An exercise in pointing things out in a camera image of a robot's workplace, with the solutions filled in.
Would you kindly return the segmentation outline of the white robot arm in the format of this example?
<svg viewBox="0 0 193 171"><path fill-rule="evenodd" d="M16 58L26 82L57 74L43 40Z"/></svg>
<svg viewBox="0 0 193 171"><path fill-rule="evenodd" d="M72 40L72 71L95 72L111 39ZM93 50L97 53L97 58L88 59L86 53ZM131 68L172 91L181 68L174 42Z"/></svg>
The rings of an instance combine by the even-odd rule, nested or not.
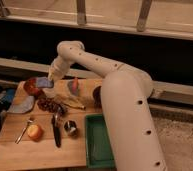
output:
<svg viewBox="0 0 193 171"><path fill-rule="evenodd" d="M147 102L153 92L150 75L88 53L80 41L62 41L49 78L63 78L74 63L102 77L101 105L117 171L168 171Z"/></svg>

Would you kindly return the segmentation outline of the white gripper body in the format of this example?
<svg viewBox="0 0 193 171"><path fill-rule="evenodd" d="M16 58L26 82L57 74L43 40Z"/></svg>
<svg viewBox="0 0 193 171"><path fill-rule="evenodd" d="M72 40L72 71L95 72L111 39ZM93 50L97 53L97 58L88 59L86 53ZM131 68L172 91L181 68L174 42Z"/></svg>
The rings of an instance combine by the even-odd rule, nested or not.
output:
<svg viewBox="0 0 193 171"><path fill-rule="evenodd" d="M58 81L62 79L69 70L69 63L60 56L57 56L49 67L48 79Z"/></svg>

